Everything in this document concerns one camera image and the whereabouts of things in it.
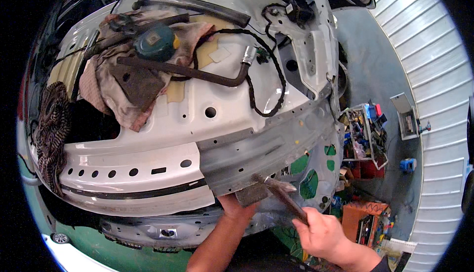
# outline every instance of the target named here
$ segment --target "hammer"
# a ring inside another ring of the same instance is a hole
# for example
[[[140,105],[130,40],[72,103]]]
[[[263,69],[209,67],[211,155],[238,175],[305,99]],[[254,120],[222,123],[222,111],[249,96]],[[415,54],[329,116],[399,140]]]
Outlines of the hammer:
[[[288,196],[288,192],[296,191],[296,188],[292,184],[275,180],[269,176],[264,178],[260,174],[252,174],[252,180],[267,186],[268,190],[283,202],[294,216],[305,223],[306,226],[309,226],[306,212],[304,212],[301,207],[299,207],[299,205]]]

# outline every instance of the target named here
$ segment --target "white corrugated wall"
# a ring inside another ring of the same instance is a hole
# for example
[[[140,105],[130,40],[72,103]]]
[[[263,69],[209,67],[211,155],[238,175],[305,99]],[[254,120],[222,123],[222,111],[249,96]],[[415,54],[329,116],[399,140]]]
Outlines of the white corrugated wall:
[[[459,33],[440,0],[376,0],[371,10],[394,46],[423,126],[423,183],[404,271],[430,271],[462,218],[468,161],[466,118],[473,76]]]

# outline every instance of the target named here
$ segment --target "car wheel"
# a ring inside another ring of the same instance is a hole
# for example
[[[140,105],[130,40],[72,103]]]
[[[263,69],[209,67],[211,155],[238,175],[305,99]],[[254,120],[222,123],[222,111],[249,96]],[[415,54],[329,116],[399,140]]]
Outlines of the car wheel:
[[[64,233],[52,233],[51,240],[53,240],[57,244],[66,244],[71,241],[69,237]]]

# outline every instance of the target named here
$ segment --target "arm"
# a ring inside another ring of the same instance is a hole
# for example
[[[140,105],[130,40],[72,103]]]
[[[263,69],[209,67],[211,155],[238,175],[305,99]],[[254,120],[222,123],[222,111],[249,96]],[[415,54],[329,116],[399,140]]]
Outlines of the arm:
[[[335,263],[345,271],[370,272],[381,262],[379,255],[367,246],[347,239],[335,216],[322,215],[314,208],[304,207],[310,226],[293,220],[301,246],[309,254]]]
[[[257,204],[242,208],[234,194],[217,197],[224,214],[189,259],[187,272],[221,272],[234,256]]]

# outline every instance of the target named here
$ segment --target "orange box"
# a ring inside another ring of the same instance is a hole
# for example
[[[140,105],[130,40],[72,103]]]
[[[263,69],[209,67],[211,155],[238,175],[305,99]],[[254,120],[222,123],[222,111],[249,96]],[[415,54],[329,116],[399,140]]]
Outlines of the orange box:
[[[352,242],[358,243],[357,239],[360,236],[360,225],[365,228],[366,221],[372,221],[370,228],[369,240],[364,242],[364,245],[372,247],[374,241],[374,234],[377,230],[377,225],[382,213],[389,205],[385,203],[376,202],[351,202],[343,206],[342,213],[342,228],[346,237]]]

